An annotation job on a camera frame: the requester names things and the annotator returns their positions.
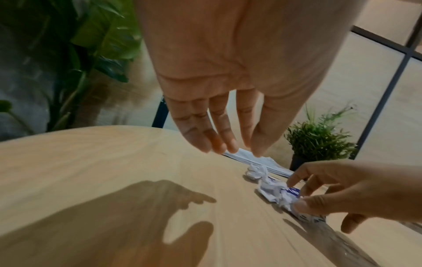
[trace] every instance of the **hand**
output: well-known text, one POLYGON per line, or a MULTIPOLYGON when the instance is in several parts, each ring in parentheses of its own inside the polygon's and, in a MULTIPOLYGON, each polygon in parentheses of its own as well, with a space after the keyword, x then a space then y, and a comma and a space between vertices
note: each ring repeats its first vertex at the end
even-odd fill
POLYGON ((136 0, 171 116, 201 151, 236 152, 226 105, 236 89, 244 144, 262 156, 330 67, 366 0, 136 0), (264 105, 255 127, 253 110, 264 105), (211 125, 210 111, 217 132, 211 125))
POLYGON ((370 217, 422 221, 422 168, 351 160, 305 163, 287 181, 293 187, 309 178, 300 190, 298 212, 327 215, 347 212, 342 231, 351 233, 370 217), (325 195, 311 196, 324 184, 325 195))

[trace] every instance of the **tabletop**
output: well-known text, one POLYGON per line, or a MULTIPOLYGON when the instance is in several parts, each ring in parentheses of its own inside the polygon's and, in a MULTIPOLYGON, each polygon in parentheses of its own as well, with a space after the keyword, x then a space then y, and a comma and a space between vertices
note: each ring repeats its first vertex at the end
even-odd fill
POLYGON ((246 169, 157 128, 0 143, 0 265, 421 265, 422 235, 409 227, 370 219, 345 235, 344 214, 303 224, 264 201, 246 169))

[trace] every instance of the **palm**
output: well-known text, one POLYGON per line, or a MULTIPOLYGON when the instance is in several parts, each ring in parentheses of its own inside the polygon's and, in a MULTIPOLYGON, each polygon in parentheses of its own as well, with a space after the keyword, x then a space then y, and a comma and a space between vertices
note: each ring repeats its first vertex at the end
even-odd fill
POLYGON ((204 152, 237 151, 226 113, 229 91, 236 89, 242 138, 260 156, 280 138, 322 81, 363 2, 138 0, 136 4, 167 105, 184 137, 204 152), (265 98, 255 127, 252 114, 258 91, 265 98))

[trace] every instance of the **plant pot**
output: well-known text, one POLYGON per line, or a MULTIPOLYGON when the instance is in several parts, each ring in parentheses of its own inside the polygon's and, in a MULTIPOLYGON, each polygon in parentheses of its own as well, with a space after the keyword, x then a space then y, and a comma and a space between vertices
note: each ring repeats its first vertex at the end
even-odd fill
POLYGON ((295 172, 302 164, 306 162, 309 162, 309 160, 293 154, 293 157, 291 158, 290 170, 295 172))

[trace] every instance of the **round table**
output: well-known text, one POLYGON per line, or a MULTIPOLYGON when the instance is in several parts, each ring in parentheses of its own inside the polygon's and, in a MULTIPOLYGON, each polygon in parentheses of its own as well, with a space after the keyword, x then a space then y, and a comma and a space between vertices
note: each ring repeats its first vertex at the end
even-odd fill
POLYGON ((344 214, 302 224, 256 193, 247 165, 178 132, 80 128, 0 151, 1 266, 421 265, 416 231, 371 219, 346 236, 344 214))

